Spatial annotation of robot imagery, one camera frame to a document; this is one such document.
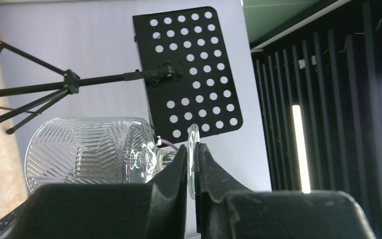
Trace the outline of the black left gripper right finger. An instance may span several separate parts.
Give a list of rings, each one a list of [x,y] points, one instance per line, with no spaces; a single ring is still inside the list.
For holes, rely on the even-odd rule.
[[[341,191],[255,192],[194,150],[196,229],[203,239],[373,239],[360,205]]]

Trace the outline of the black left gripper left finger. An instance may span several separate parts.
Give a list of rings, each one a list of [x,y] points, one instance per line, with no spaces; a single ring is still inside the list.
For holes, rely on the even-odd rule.
[[[145,184],[49,184],[40,187],[10,239],[182,239],[187,214],[184,145]]]

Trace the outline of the clear wine glass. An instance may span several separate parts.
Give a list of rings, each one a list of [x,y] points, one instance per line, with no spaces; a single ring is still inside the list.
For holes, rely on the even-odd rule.
[[[177,149],[142,118],[55,118],[33,135],[24,175],[34,192],[47,184],[147,183],[171,163]]]

